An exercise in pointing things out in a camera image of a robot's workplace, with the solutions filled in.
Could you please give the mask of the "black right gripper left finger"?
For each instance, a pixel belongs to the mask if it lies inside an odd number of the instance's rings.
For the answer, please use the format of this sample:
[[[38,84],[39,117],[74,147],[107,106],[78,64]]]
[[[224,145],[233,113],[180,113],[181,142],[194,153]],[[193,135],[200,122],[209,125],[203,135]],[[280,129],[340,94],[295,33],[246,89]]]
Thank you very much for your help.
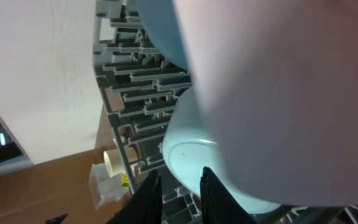
[[[162,204],[160,172],[153,170],[141,183],[126,206],[106,224],[161,224]]]

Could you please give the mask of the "dark blue plate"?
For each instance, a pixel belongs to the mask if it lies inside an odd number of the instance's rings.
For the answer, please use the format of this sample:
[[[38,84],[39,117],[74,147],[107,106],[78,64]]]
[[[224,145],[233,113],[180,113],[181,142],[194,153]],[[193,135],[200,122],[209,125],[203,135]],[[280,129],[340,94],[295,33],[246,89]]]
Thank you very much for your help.
[[[172,0],[138,0],[139,16],[151,43],[174,65],[188,69]]]

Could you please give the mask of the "cream cup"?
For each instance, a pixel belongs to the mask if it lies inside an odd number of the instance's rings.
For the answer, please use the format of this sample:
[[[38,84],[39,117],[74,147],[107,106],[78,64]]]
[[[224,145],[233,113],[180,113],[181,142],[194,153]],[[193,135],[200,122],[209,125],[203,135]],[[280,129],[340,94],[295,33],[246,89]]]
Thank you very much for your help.
[[[125,147],[125,152],[129,162],[138,160],[136,149],[130,146]],[[119,149],[112,149],[103,152],[104,164],[110,177],[125,173],[124,163],[121,160]]]

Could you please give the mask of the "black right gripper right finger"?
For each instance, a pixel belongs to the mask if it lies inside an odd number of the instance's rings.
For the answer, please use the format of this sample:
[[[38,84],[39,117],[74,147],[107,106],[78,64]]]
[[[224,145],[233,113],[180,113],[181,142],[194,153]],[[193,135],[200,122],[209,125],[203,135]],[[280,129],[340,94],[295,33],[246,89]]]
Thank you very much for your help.
[[[200,193],[204,224],[257,224],[209,167],[203,168]]]

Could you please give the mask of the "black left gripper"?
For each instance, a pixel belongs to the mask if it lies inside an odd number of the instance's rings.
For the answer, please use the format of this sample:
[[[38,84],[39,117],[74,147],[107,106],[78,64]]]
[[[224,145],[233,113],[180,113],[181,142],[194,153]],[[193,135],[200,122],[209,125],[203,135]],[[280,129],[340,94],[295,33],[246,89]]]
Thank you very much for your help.
[[[55,218],[50,218],[50,219],[45,221],[45,224],[61,224],[62,221],[64,221],[67,216],[68,216],[68,214],[66,213],[66,214],[60,215],[60,216],[55,217]]]

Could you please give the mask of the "yellow green snack wrapper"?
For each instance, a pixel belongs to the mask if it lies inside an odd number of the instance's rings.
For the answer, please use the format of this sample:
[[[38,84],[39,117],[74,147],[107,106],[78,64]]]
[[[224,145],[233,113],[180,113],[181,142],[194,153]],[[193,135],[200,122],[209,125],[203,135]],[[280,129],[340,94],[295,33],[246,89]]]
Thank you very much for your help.
[[[125,173],[121,174],[121,185],[123,187],[130,187],[129,179]]]

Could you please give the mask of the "pink cup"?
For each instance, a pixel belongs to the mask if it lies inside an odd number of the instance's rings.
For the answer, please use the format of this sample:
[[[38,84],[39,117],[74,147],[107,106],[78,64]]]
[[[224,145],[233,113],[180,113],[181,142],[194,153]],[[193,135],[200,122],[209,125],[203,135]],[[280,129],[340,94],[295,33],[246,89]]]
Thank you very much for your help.
[[[173,5],[228,180],[281,204],[358,205],[358,0]]]

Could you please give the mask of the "light blue bowl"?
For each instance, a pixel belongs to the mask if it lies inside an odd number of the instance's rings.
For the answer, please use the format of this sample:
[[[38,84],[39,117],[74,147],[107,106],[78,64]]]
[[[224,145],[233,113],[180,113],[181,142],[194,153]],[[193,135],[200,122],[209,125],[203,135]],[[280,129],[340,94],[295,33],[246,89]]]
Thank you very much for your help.
[[[177,99],[163,138],[162,154],[173,176],[198,196],[201,195],[203,168],[209,167],[246,212],[263,214],[280,207],[279,203],[261,200],[239,190],[227,180],[219,144],[203,124],[192,87]]]

